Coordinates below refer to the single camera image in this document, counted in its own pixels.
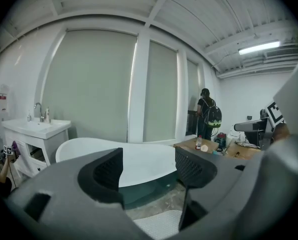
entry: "white ceiling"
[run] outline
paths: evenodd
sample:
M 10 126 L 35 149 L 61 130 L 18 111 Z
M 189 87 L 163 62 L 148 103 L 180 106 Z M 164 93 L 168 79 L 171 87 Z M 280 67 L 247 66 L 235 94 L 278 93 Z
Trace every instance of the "white ceiling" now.
M 215 65 L 221 78 L 290 71 L 298 61 L 298 29 L 279 0 L 18 0 L 0 26 L 0 49 L 43 24 L 99 14 L 136 19 L 173 34 Z M 275 53 L 238 54 L 275 40 L 284 45 Z

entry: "bathroom vanity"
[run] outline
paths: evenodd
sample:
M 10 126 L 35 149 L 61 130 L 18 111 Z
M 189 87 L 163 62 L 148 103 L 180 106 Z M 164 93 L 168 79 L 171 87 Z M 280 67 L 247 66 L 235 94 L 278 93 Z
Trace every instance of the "bathroom vanity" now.
M 2 122 L 5 141 L 11 146 L 16 142 L 20 151 L 14 167 L 19 172 L 33 177 L 50 164 L 56 162 L 58 147 L 68 140 L 71 121 L 51 120 L 40 122 L 39 118 L 27 121 L 26 118 Z

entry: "light fixture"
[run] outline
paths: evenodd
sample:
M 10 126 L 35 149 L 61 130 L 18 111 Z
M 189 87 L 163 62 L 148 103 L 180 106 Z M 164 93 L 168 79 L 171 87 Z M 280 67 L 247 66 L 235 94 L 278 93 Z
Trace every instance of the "light fixture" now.
M 274 42 L 268 42 L 256 46 L 251 46 L 249 48 L 244 48 L 239 50 L 240 55 L 256 52 L 256 51 L 261 51 L 265 49 L 270 49 L 270 48 L 276 48 L 280 46 L 280 41 L 274 41 Z

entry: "faucet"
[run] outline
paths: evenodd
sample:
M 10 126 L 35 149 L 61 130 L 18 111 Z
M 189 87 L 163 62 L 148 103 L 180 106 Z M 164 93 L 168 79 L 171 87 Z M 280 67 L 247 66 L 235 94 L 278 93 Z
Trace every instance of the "faucet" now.
M 44 112 L 44 116 L 43 116 L 43 113 L 41 111 L 41 104 L 39 102 L 37 102 L 35 105 L 34 105 L 34 109 L 36 109 L 37 105 L 40 106 L 40 122 L 43 122 L 44 119 L 46 118 L 46 112 Z

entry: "sink basin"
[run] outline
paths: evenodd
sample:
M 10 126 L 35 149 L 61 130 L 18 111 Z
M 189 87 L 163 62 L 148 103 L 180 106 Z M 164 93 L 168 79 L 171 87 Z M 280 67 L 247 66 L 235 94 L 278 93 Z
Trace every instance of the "sink basin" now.
M 2 126 L 21 134 L 46 140 L 71 127 L 71 121 L 52 119 L 50 123 L 46 123 L 40 122 L 39 118 L 33 118 L 28 122 L 26 118 L 21 118 L 3 121 Z

